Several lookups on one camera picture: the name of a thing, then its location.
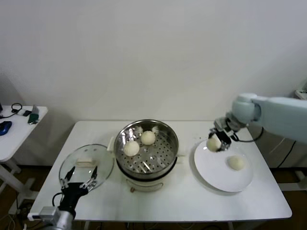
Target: computer mouse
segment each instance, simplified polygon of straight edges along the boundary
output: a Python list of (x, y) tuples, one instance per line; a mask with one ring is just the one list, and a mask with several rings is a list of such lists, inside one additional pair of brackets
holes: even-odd
[(11, 121), (3, 121), (2, 123), (0, 123), (0, 136), (7, 134), (11, 126), (12, 126)]

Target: stainless steel steamer basket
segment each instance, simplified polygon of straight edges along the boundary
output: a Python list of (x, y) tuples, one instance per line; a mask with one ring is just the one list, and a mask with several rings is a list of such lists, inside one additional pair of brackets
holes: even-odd
[[(156, 135), (154, 144), (150, 146), (141, 142), (142, 133), (148, 130)], [(137, 141), (140, 146), (139, 153), (133, 157), (125, 155), (123, 150), (129, 140)], [(152, 181), (172, 170), (177, 160), (178, 138), (172, 128), (161, 121), (135, 121), (117, 135), (114, 152), (120, 169), (127, 176), (136, 180)]]

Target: floor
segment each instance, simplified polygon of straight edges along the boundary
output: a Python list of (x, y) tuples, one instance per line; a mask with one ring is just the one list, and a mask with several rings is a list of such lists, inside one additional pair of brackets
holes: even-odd
[[(28, 178), (35, 177), (35, 184), (32, 186), (33, 190), (38, 191), (43, 185), (45, 178), (49, 173), (50, 168), (47, 167), (22, 167), (22, 172), (15, 176), (23, 183)], [(297, 182), (297, 178), (293, 170), (273, 170), (273, 175), (279, 183), (291, 183)], [(267, 221), (256, 230), (306, 230), (307, 229), (307, 192), (284, 192), (284, 196), (287, 199), (293, 215), (289, 219), (283, 220), (271, 220)], [(31, 206), (30, 201), (24, 201), (22, 213), (14, 216), (14, 222), (8, 216), (11, 205), (16, 198), (16, 192), (6, 186), (4, 191), (0, 194), (0, 230), (22, 230), (21, 222), (26, 223), (31, 230), (38, 230), (43, 223), (30, 222), (26, 220), (26, 208)], [(84, 222), (76, 221), (73, 223), (73, 229), (81, 230), (84, 227)], [(126, 223), (118, 222), (92, 222), (90, 223), (89, 230), (227, 230), (227, 223), (130, 223), (127, 228)]]

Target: table leg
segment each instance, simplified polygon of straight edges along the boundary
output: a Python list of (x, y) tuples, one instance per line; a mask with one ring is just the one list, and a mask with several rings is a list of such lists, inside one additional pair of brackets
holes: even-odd
[(278, 183), (282, 191), (307, 191), (307, 176), (302, 171), (295, 172), (300, 182), (298, 183)]
[(84, 229), (83, 230), (88, 230), (89, 227), (90, 227), (90, 222), (86, 221), (85, 224), (84, 224)]
[(234, 229), (234, 225), (232, 224), (232, 222), (229, 221), (229, 222), (227, 222), (227, 224), (228, 224), (228, 229), (229, 230), (235, 230)]
[[(11, 169), (11, 174), (14, 175), (14, 173), (20, 173), (21, 169), (16, 165), (16, 163), (10, 159), (8, 161), (5, 162), (5, 164)], [(3, 183), (0, 186), (0, 193), (2, 193), (2, 191), (5, 189), (7, 185), (7, 181), (3, 180)]]
[(7, 166), (9, 166), (10, 169), (14, 170), (16, 173), (21, 172), (21, 168), (19, 168), (16, 163), (14, 162), (13, 159), (9, 159), (8, 161), (5, 162)]
[[(15, 189), (18, 195), (18, 205), (20, 205), (23, 200), (35, 200), (38, 192), (31, 191), (30, 188), (34, 183), (34, 178), (27, 180), (25, 184), (21, 183), (16, 177), (14, 177), (10, 172), (8, 172), (2, 165), (0, 165), (0, 179), (6, 181), (6, 183)], [(16, 201), (14, 201), (12, 207), (9, 210), (9, 214), (15, 214), (17, 211)]]

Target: wire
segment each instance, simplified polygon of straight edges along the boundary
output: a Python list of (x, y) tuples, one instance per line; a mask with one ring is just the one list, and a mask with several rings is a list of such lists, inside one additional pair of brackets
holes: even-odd
[(157, 226), (158, 225), (158, 223), (155, 223), (154, 225), (152, 225), (151, 227), (149, 227), (149, 228), (146, 228), (145, 227), (145, 223), (143, 223), (143, 227), (144, 227), (144, 230), (150, 230), (150, 229), (153, 229), (155, 226)]
[(4, 215), (3, 217), (0, 218), (0, 221), (6, 218), (9, 214)]
[(206, 230), (206, 229), (208, 229), (208, 228), (217, 228), (218, 230), (222, 230), (222, 229), (221, 229), (219, 226), (217, 226), (217, 225), (208, 225), (208, 226), (202, 228), (201, 230)]
[(36, 223), (36, 224), (34, 224), (34, 225), (30, 226), (30, 227), (27, 226), (27, 229), (35, 228), (37, 225), (39, 225), (41, 223), (42, 223), (42, 221), (39, 221), (38, 223)]
[(283, 138), (268, 154), (271, 154), (272, 152), (274, 152), (285, 140), (285, 138)]
[(177, 223), (177, 225), (181, 228), (181, 229), (183, 229), (183, 230), (189, 230), (189, 229), (191, 229), (194, 225), (195, 225), (195, 223), (192, 223), (190, 226), (188, 226), (187, 228), (184, 228), (184, 227), (182, 227), (180, 224), (178, 224)]
[(38, 228), (36, 228), (36, 229), (33, 229), (33, 230), (44, 229), (45, 227), (48, 227), (48, 226), (52, 226), (52, 224), (45, 224), (45, 225), (43, 225), (43, 226), (41, 226), (41, 227), (38, 227)]
[[(15, 109), (15, 108), (14, 108), (15, 105), (19, 105), (20, 108), (19, 108), (19, 109)], [(9, 115), (9, 116), (0, 115), (0, 119), (9, 118), (9, 117), (11, 117), (11, 116), (14, 116), (14, 115), (17, 114), (20, 110), (23, 109), (23, 105), (20, 104), (20, 103), (14, 103), (14, 104), (11, 105), (11, 109), (12, 109), (12, 113), (13, 113), (13, 114), (11, 114), (11, 115)]]
[(63, 198), (63, 193), (61, 192), (61, 193), (56, 193), (53, 197), (52, 197), (52, 206), (55, 206), (54, 205), (54, 198), (56, 198), (56, 196), (58, 196), (58, 195), (60, 195), (60, 194), (62, 194), (62, 198)]
[(19, 207), (19, 205), (18, 205), (18, 192), (17, 191), (15, 191), (15, 192), (16, 192), (16, 208), (18, 210), (18, 207)]
[(13, 230), (15, 230), (15, 228), (16, 228), (16, 223), (15, 223), (14, 219), (13, 219), (10, 215), (8, 215), (8, 217), (11, 219), (9, 225), (7, 226), (8, 230), (10, 230), (10, 226), (11, 226), (11, 223), (12, 223), (12, 222), (13, 222), (13, 224), (14, 224)]
[(286, 157), (285, 157), (285, 158), (283, 159), (283, 161), (277, 166), (277, 168), (279, 168), (279, 167), (284, 163), (284, 161), (287, 159), (287, 157), (289, 156), (289, 154), (292, 152), (292, 149), (293, 149), (295, 143), (296, 143), (296, 141), (293, 142), (293, 144), (292, 144), (292, 146), (291, 146), (289, 152), (287, 153)]
[(240, 140), (240, 139), (238, 138), (238, 136), (236, 135), (236, 133), (234, 133), (234, 134), (231, 136), (231, 139), (234, 140), (234, 141), (238, 141), (238, 142), (254, 142), (254, 141), (260, 139), (260, 137), (263, 135), (263, 132), (264, 132), (264, 128), (262, 127), (259, 136), (256, 137), (255, 139), (252, 139), (252, 140)]
[(98, 230), (98, 229), (100, 229), (100, 230), (103, 229), (103, 228), (102, 228), (102, 222), (100, 223), (100, 226), (98, 226), (98, 227), (96, 228), (96, 230)]

